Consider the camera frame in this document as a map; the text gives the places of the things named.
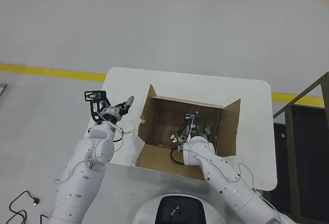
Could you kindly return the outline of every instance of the cardboard box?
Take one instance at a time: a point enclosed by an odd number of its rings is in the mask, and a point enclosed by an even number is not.
[[[138,136],[145,145],[136,166],[204,180],[199,166],[180,165],[171,160],[170,153],[178,146],[178,143],[172,143],[171,136],[183,124],[185,113],[198,111],[200,125],[211,127],[211,142],[216,154],[220,157],[233,156],[236,154],[240,104],[240,99],[223,107],[157,96],[154,87],[150,85],[140,117],[142,122],[138,127]],[[174,152],[173,157],[183,161],[182,152]]]

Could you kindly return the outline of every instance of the gray floor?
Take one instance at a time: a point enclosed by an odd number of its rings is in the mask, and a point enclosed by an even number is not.
[[[83,92],[102,84],[0,72],[2,82],[8,87],[0,97],[0,223],[12,216],[8,205],[24,190],[41,203],[33,207],[32,200],[23,197],[14,209],[27,210],[28,223],[39,223],[39,215],[53,207],[53,179],[60,177],[90,119]],[[202,181],[109,164],[84,223],[131,223],[144,201],[173,192],[202,197],[237,220]]]

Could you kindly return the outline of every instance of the yellow floor line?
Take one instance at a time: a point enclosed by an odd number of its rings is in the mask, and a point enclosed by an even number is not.
[[[96,82],[103,82],[106,78],[106,74],[101,74],[101,73],[75,72],[75,71],[66,71],[66,70],[58,70],[51,68],[17,66],[14,64],[0,64],[0,71],[32,74],[37,76],[72,78],[76,80],[88,80],[88,81],[96,81]],[[292,99],[294,99],[296,95],[283,94],[280,92],[272,92],[271,97],[273,102],[282,102],[287,104],[290,101],[292,101]],[[324,107],[323,98],[315,97],[315,96],[305,96],[301,98],[297,104],[306,105],[306,106],[317,106],[322,108]]]
[[[17,66],[13,64],[0,64],[0,71],[16,72],[23,74],[34,74],[37,76],[73,78],[76,80],[88,80],[88,81],[96,81],[96,82],[103,82],[106,78],[106,74],[100,74],[100,73],[75,72],[75,71],[66,71],[66,70],[58,70],[51,68]]]

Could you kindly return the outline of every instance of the black electrical cord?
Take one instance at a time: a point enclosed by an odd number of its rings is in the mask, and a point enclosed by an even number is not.
[[[41,214],[41,215],[40,215],[40,224],[43,224],[43,219],[42,219],[42,217],[49,218],[48,216],[45,216],[45,215]]]
[[[114,140],[114,142],[119,142],[122,140],[122,137],[120,139]]]
[[[171,153],[170,153],[170,158],[171,158],[171,160],[172,160],[173,162],[179,164],[179,165],[184,165],[183,162],[177,161],[177,160],[175,160],[175,159],[173,158],[173,152],[174,152],[174,151],[176,151],[176,150],[172,150]]]
[[[14,213],[14,215],[13,215],[13,216],[12,216],[7,222],[6,222],[6,224],[8,224],[8,223],[10,222],[10,220],[12,220],[12,219],[13,219],[14,217],[16,217],[17,215],[18,215],[18,216],[21,216],[22,219],[23,219],[23,221],[21,222],[21,224],[25,224],[26,219],[27,219],[27,213],[26,213],[26,211],[25,211],[25,210],[20,210],[20,211],[16,212],[16,211],[14,211],[14,210],[12,209],[12,204],[13,204],[16,200],[18,200],[18,199],[19,199],[24,193],[27,193],[27,194],[29,195],[29,197],[32,198],[32,199],[34,200],[34,203],[33,203],[34,206],[37,205],[37,204],[39,204],[39,202],[40,202],[39,198],[35,198],[35,197],[31,196],[30,192],[27,191],[27,190],[25,190],[24,192],[22,192],[18,197],[16,197],[16,198],[15,198],[15,199],[9,204],[9,210],[10,210],[12,213]],[[41,214],[41,215],[40,215],[40,224],[42,224],[42,220],[41,220],[42,217],[46,217],[46,218],[48,218],[48,216],[45,216],[45,215]]]

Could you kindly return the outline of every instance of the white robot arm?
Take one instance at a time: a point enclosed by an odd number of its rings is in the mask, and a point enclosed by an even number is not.
[[[118,141],[114,141],[116,130],[122,136],[119,140],[123,140],[124,134],[122,129],[116,127],[116,123],[128,113],[134,100],[132,96],[122,104],[110,106],[105,91],[85,92],[85,99],[90,102],[91,115],[96,125],[88,137],[76,145],[75,154],[68,162],[62,178],[54,180],[59,187],[48,224],[82,223],[101,186],[105,164],[121,148],[114,149],[114,142]],[[185,165],[199,165],[205,181],[245,223],[295,223],[266,204],[224,158],[215,155],[213,145],[204,137],[194,135],[191,138],[189,135],[182,150]]]
[[[250,224],[295,223],[265,203],[259,193],[250,188],[233,167],[216,156],[212,143],[202,136],[189,137],[182,145],[185,165],[199,165],[205,181],[244,221]]]
[[[85,92],[85,99],[90,102],[96,124],[88,137],[76,145],[75,154],[68,162],[62,178],[54,180],[59,187],[49,224],[82,222],[101,186],[105,164],[110,162],[115,152],[116,130],[121,132],[121,140],[123,138],[124,133],[115,126],[116,122],[128,113],[134,100],[132,96],[127,102],[110,106],[105,91]]]

